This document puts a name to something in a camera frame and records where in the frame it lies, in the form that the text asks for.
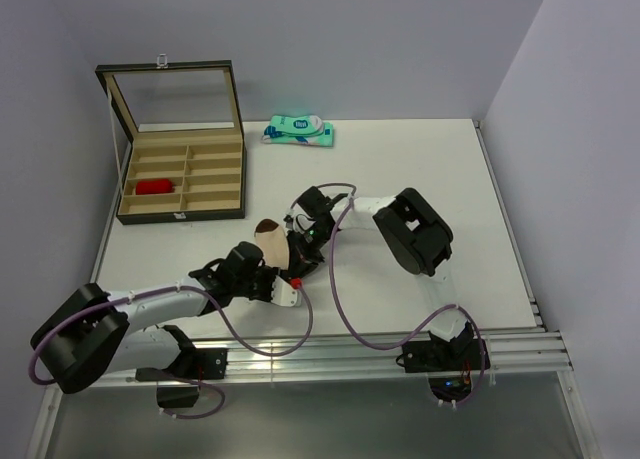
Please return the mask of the beige brown striped sock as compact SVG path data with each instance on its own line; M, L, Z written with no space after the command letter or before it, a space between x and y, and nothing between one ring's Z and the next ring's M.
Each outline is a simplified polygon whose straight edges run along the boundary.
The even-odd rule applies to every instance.
M254 238L267 266L281 270L289 268L289 245L285 229L281 225L271 219L263 219L255 228Z

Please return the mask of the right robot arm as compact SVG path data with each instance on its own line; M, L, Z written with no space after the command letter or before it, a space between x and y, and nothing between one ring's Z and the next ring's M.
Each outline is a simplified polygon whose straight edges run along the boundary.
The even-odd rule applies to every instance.
M454 304L455 288L449 260L454 235L450 226L414 188L394 196L358 197L349 193L329 197L324 184L312 186L296 198L284 217L289 247L287 274L303 278L328 263L329 283L338 315L349 333L375 350L402 347L427 330L431 359L446 369L457 367L474 341L477 327L469 314ZM374 344L358 334L344 312L335 278L337 236L348 229L374 231L382 237L399 266L416 278L433 312L402 340Z

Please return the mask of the red sock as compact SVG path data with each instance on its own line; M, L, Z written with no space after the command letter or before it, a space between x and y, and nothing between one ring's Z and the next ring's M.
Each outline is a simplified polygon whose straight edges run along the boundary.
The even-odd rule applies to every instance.
M138 196L170 194L174 192L174 184L168 178L140 180L135 185Z

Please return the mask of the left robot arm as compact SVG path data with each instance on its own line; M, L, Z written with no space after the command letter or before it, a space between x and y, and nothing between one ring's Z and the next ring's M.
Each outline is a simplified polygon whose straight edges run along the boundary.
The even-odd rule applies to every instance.
M88 283L34 333L31 361L42 362L51 382L66 394L130 369L195 379L205 366L173 320L221 312L235 298L271 303L283 283L261 249L245 241L171 284L125 293Z

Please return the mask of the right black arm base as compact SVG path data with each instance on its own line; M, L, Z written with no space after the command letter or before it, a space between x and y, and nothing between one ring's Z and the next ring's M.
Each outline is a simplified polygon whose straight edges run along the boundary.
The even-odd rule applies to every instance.
M467 399L474 388L473 373L487 372L491 366L485 343L477 339L459 354L435 340L408 342L395 362L407 374L426 374L431 393L447 403Z

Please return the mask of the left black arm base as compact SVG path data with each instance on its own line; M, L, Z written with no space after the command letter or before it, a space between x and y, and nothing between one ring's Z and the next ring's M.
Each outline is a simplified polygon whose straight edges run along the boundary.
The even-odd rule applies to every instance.
M167 368L140 368L135 372L137 382L156 382L156 403L164 413L180 418L200 418L219 412L226 402L225 393L213 381L224 378L228 350L225 348L190 349L182 352ZM208 412L189 415L205 394L214 392L218 404Z

